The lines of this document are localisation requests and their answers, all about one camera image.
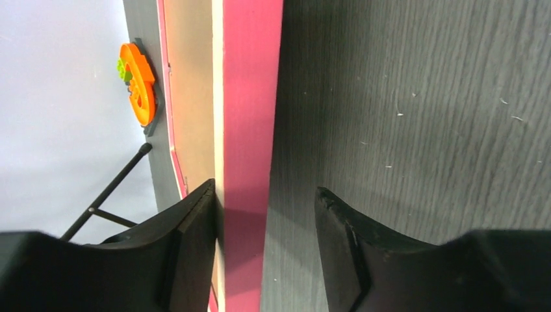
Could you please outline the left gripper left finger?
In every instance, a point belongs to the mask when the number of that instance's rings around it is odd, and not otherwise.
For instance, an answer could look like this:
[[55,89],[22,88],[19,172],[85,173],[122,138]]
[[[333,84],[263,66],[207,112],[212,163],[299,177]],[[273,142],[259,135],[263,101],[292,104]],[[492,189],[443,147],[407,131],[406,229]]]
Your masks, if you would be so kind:
[[101,244],[1,234],[2,311],[206,311],[215,182]]

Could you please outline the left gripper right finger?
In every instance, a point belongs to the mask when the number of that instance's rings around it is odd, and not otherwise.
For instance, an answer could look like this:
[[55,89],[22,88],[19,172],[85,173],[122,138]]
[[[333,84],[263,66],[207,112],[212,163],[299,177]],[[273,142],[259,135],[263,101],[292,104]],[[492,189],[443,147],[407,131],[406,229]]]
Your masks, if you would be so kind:
[[442,245],[320,187],[316,235],[330,311],[549,311],[550,232],[485,229]]

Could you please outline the brown cardboard backing board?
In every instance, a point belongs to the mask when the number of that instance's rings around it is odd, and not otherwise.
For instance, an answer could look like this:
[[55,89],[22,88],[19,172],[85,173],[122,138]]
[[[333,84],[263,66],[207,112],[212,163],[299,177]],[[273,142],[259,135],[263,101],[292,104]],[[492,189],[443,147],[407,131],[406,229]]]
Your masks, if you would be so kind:
[[174,147],[183,194],[214,177],[211,1],[165,1]]

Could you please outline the pink wooden picture frame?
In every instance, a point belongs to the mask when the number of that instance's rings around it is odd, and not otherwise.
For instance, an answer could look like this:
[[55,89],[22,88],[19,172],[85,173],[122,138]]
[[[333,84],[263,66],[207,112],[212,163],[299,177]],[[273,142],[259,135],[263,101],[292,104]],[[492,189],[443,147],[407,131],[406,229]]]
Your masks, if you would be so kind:
[[[164,2],[157,8],[168,142],[172,127]],[[282,1],[211,1],[216,241],[208,311],[258,311],[270,193]]]

